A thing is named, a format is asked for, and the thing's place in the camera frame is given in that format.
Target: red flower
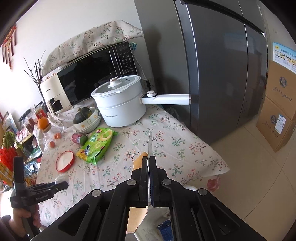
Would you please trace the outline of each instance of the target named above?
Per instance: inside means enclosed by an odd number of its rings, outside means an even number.
[[[207,181],[207,189],[208,189],[208,191],[214,192],[214,191],[218,190],[219,187],[220,187],[220,177],[219,176],[217,176],[216,179],[212,179],[212,180],[209,179]]]

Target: pot lid knob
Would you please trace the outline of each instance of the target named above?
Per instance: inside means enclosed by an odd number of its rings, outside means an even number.
[[[116,77],[110,79],[109,82],[110,82],[110,84],[108,85],[108,88],[115,87],[115,86],[120,85],[122,83],[122,81],[117,79]]]
[[[155,93],[155,91],[148,91],[147,96],[148,97],[154,97],[154,96],[156,96],[156,93]]]

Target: white electric pot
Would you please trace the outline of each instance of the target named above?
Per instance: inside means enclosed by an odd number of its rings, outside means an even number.
[[[92,92],[107,125],[135,123],[145,114],[145,104],[190,104],[190,95],[157,95],[154,91],[144,95],[140,80],[137,75],[113,78]]]

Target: logo on box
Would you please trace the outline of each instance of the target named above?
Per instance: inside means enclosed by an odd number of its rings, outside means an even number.
[[[279,83],[284,88],[287,86],[287,80],[285,79],[285,77],[280,77]]]
[[[270,121],[272,122],[272,124],[276,124],[276,122],[277,122],[277,118],[276,118],[276,116],[275,115],[272,115],[271,117],[270,117]]]

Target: green snack bag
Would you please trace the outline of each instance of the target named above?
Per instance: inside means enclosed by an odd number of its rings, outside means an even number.
[[[76,156],[96,165],[109,147],[113,133],[110,128],[97,128]]]

